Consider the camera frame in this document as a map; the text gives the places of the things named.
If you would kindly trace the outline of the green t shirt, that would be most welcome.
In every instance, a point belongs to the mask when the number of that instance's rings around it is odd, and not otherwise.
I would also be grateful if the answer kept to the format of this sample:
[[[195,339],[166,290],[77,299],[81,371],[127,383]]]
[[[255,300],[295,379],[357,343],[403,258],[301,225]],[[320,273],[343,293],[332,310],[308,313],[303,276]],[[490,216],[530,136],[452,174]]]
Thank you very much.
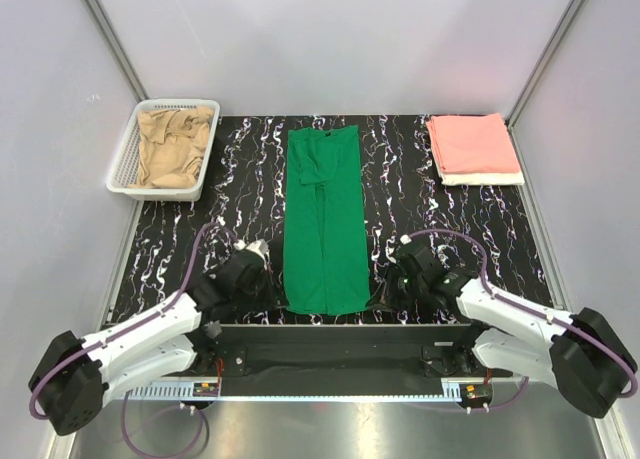
[[[298,314],[356,313],[370,300],[356,125],[288,135],[283,279]]]

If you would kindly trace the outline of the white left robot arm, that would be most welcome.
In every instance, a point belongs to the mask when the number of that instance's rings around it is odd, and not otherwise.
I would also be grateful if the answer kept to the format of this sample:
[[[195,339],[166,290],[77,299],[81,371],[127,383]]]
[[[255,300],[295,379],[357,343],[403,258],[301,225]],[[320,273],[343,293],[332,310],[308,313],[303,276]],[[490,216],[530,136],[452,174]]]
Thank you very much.
[[[239,242],[212,275],[110,328],[49,343],[28,388],[29,410],[59,436],[90,423],[112,400],[173,373],[204,373],[222,324],[271,296],[268,245]]]

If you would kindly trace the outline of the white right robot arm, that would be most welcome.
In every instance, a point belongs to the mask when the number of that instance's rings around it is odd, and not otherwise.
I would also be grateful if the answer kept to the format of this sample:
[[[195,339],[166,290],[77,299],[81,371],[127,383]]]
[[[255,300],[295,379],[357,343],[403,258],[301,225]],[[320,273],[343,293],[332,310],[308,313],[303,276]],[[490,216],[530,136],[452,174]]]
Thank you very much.
[[[483,273],[446,268],[424,241],[405,235],[391,256],[383,304],[450,313],[469,331],[453,346],[485,369],[542,382],[575,409],[601,419],[639,390],[638,364],[605,317],[545,307],[491,284]]]

